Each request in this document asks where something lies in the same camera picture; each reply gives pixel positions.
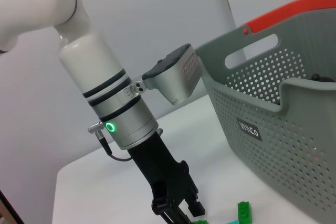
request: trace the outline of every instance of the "white tabletop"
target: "white tabletop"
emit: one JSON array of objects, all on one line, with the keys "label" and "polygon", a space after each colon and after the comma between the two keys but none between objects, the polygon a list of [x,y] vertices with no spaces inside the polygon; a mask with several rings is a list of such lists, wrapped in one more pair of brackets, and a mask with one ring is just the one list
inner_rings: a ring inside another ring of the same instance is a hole
[{"label": "white tabletop", "polygon": [[[249,201],[253,224],[317,224],[272,190],[232,152],[208,96],[158,120],[177,161],[186,160],[210,224],[237,220]],[[116,156],[128,154],[111,148]],[[165,224],[151,209],[152,191],[133,161],[121,163],[101,148],[67,165],[57,177],[53,224]]]}]

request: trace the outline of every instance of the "gray wall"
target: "gray wall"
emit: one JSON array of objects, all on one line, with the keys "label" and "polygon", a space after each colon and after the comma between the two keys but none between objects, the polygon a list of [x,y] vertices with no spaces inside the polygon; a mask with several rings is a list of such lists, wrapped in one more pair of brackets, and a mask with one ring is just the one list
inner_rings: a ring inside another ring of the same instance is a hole
[{"label": "gray wall", "polygon": [[[187,42],[197,47],[235,27],[226,0],[83,1],[132,78]],[[57,50],[48,28],[0,58],[0,189],[26,224],[51,223],[57,172],[99,148],[87,133],[97,117]],[[200,83],[189,101],[205,93]],[[156,117],[175,109],[157,91],[144,99]]]}]

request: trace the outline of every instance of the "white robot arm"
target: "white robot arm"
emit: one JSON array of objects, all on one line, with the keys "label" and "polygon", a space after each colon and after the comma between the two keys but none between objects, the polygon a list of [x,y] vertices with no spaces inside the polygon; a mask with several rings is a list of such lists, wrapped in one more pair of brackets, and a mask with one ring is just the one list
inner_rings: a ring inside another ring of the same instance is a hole
[{"label": "white robot arm", "polygon": [[100,119],[89,132],[111,157],[101,133],[104,127],[122,150],[128,150],[152,187],[154,213],[170,224],[190,224],[178,207],[185,199],[193,216],[203,215],[187,163],[174,160],[141,98],[146,88],[159,89],[172,104],[191,95],[201,76],[191,45],[175,50],[132,82],[92,29],[81,0],[0,0],[0,8],[0,55],[13,49],[22,33],[49,26],[59,32],[60,61]]}]

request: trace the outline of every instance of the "perforated basket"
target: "perforated basket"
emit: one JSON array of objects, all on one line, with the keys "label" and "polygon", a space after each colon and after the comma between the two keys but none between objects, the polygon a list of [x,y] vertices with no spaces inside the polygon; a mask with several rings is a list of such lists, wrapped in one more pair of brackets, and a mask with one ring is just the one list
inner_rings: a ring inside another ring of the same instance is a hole
[{"label": "perforated basket", "polygon": [[[318,73],[336,80],[335,28],[335,8],[314,10],[257,33],[243,26],[197,50],[231,149],[326,224],[336,220],[336,83],[310,78]],[[228,55],[272,34],[279,38],[274,49],[225,67]]]}]

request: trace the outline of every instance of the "green light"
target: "green light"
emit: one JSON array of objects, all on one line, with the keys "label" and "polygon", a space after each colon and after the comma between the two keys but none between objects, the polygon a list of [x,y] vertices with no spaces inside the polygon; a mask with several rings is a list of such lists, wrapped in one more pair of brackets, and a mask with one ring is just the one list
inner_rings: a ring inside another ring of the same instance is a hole
[{"label": "green light", "polygon": [[106,123],[106,128],[109,132],[114,132],[116,130],[116,127],[112,123]]}]

